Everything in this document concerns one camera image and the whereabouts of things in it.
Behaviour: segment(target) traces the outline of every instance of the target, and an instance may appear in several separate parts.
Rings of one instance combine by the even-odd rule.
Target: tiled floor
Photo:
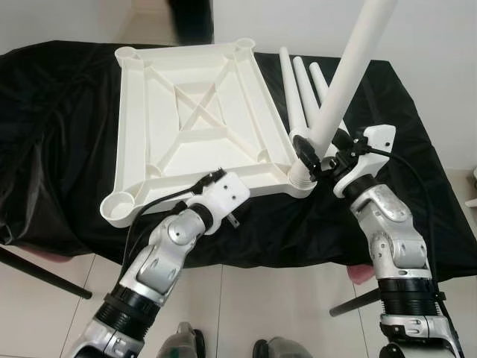
[[[165,14],[132,18],[119,37],[126,43],[174,44]],[[460,201],[476,196],[464,172],[448,176]],[[474,214],[464,208],[475,230]],[[83,300],[0,264],[0,358],[66,357],[67,350],[101,305],[119,267],[102,257],[76,257],[54,264],[16,248],[30,261],[94,292]],[[206,336],[208,357],[251,357],[257,339],[285,336],[303,343],[314,357],[377,357],[385,343],[379,332],[380,305],[371,304],[337,318],[332,306],[376,287],[372,280],[353,286],[342,266],[252,268],[210,266],[188,269],[147,337],[141,357],[154,358],[182,320]],[[477,357],[477,280],[445,282],[448,308],[461,335],[466,357]]]

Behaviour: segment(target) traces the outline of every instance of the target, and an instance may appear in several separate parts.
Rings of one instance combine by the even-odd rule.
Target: black tablecloth
[[[111,227],[98,210],[114,182],[121,72],[113,53],[120,46],[54,41],[0,57],[4,244],[121,259],[126,229]],[[255,56],[288,130],[278,55]],[[313,60],[330,82],[338,59],[303,58],[306,66]],[[371,62],[344,121],[351,133],[367,125],[397,127],[394,152],[415,166],[432,195],[439,278],[477,274],[476,240],[390,63]],[[426,236],[423,196],[411,174],[391,161],[378,179],[411,208]],[[302,200],[285,194],[253,198],[240,230],[224,224],[214,236],[203,237],[186,265],[369,263],[367,241],[348,207],[325,183]]]

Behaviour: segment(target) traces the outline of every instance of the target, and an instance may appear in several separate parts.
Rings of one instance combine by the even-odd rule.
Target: table leg
[[[357,308],[366,306],[367,304],[372,304],[373,302],[379,301],[379,299],[379,289],[374,289],[373,291],[369,291],[368,293],[349,300],[344,304],[333,307],[329,311],[329,314],[332,317],[336,317],[337,315],[342,315],[343,313],[356,310]]]
[[[92,296],[92,293],[83,287],[79,287],[68,280],[65,280],[64,278],[61,278],[60,276],[52,274],[50,271],[47,271],[31,263],[30,261],[21,258],[18,255],[12,254],[4,248],[0,248],[0,263],[9,265],[14,269],[36,277],[41,281],[50,283],[53,286],[71,292],[73,295],[77,295],[85,299],[90,299]]]

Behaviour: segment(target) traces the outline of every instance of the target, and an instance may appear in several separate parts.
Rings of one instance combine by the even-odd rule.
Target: white plastic pipe
[[[316,92],[318,93],[318,98],[320,99],[320,102],[323,103],[326,98],[326,94],[328,93],[328,83],[326,82],[325,77],[323,76],[320,65],[318,65],[316,62],[312,63],[310,65],[310,73],[312,74],[313,83],[315,84]],[[319,119],[322,119],[322,118],[323,117],[316,118],[316,120],[312,124],[309,123],[309,127],[311,128],[315,125],[320,125],[318,121]],[[344,124],[343,120],[341,120],[339,128],[341,128],[343,131],[345,131],[348,134],[350,133],[348,131],[347,126]]]
[[[313,93],[312,84],[306,74],[305,65],[300,56],[293,59],[293,67],[295,68],[295,75],[297,76],[298,88],[300,89],[301,103],[305,110],[306,122],[308,128],[318,120],[318,112],[320,110],[315,94]]]
[[[323,105],[326,94],[328,93],[328,83],[323,76],[320,66],[316,62],[310,65],[310,73],[312,74],[313,83],[315,84],[320,103]]]
[[[295,134],[307,136],[308,128],[306,127],[305,115],[301,107],[300,95],[298,94],[297,83],[295,82],[290,56],[286,47],[280,49],[280,64],[282,67],[283,86],[285,87],[290,138],[292,139]]]
[[[309,139],[323,158],[370,62],[371,53],[393,13],[397,0],[366,0],[321,105],[318,125]]]

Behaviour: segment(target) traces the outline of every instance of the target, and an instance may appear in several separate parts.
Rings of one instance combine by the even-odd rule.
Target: white wall
[[[217,43],[341,56],[362,1],[215,0]],[[477,165],[476,2],[400,0],[373,58],[391,61],[447,168]]]
[[[112,42],[130,0],[1,0],[0,54],[48,40]]]

